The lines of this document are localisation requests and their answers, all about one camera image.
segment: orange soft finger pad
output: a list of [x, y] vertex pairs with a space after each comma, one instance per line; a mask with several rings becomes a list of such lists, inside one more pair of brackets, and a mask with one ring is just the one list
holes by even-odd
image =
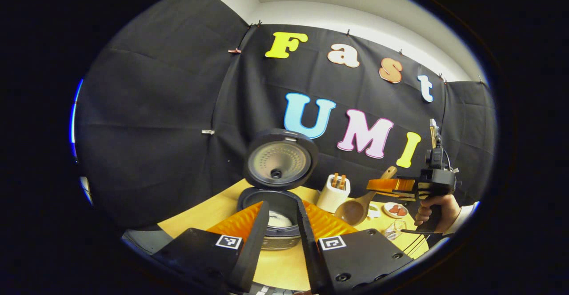
[[321, 210], [318, 206], [305, 200], [303, 200], [302, 203], [305, 205], [310, 226], [313, 228], [314, 239], [317, 242], [321, 238], [358, 232], [358, 230], [350, 224], [347, 224], [329, 212]]
[[243, 238], [243, 244], [245, 244], [262, 204], [263, 202], [261, 201], [244, 210], [236, 212], [232, 216], [208, 228], [207, 232]]

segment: open lid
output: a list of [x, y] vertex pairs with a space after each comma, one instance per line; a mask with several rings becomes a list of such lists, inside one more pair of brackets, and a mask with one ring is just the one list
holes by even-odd
[[266, 190], [291, 190], [305, 183], [318, 160], [318, 147], [307, 136], [269, 129], [255, 135], [248, 147], [244, 177]]

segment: blue letter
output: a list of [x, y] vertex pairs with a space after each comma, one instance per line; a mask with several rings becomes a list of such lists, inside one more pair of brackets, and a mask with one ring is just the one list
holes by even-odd
[[417, 78], [421, 81], [421, 95], [423, 95], [423, 99], [428, 102], [433, 101], [433, 96], [429, 94], [431, 87], [433, 87], [431, 82], [429, 82], [429, 77], [427, 75], [419, 75]]
[[314, 127], [307, 128], [302, 126], [301, 121], [305, 106], [310, 103], [310, 97], [299, 93], [288, 93], [286, 99], [289, 103], [284, 113], [284, 128], [291, 132], [304, 134], [311, 139], [320, 137], [326, 131], [330, 112], [336, 107], [336, 103], [327, 99], [318, 99], [317, 105], [320, 109], [318, 111], [317, 122]]

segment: wooden table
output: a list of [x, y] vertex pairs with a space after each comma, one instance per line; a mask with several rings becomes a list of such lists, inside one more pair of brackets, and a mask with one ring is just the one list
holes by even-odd
[[[241, 192], [251, 187], [251, 185], [242, 179], [230, 188], [220, 192], [216, 196], [209, 198], [205, 202], [194, 206], [193, 208], [169, 218], [158, 225], [167, 234], [176, 238], [188, 228], [199, 228], [207, 230], [211, 226], [221, 222], [227, 217], [235, 214], [237, 200]], [[290, 190], [300, 198], [316, 204], [319, 191], [306, 187], [297, 187]], [[383, 203], [372, 202], [382, 209]], [[394, 222], [394, 218], [387, 216], [385, 212], [381, 212], [379, 218], [372, 220], [364, 220], [361, 224], [355, 226], [359, 231], [375, 228], [380, 232], [384, 232], [388, 226]], [[415, 230], [414, 220], [411, 214], [407, 214], [402, 218], [406, 222], [407, 229]], [[400, 250], [407, 248], [417, 238], [416, 234], [401, 234], [393, 240], [393, 244]], [[409, 253], [412, 248], [420, 244], [423, 238], [417, 240], [405, 253]], [[427, 243], [422, 243], [413, 254], [412, 258], [417, 258], [428, 250]], [[272, 287], [280, 287], [284, 289], [307, 290], [310, 289], [309, 277], [306, 270], [305, 256], [302, 250], [302, 243], [288, 250], [262, 250], [260, 252], [259, 261], [257, 263], [255, 277], [256, 283], [270, 285]]]

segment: orange letter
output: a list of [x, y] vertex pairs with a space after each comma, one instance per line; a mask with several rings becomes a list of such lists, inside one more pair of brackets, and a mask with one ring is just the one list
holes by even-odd
[[401, 82], [401, 71], [403, 66], [400, 62], [386, 57], [381, 60], [380, 76], [382, 79], [392, 82], [393, 84]]

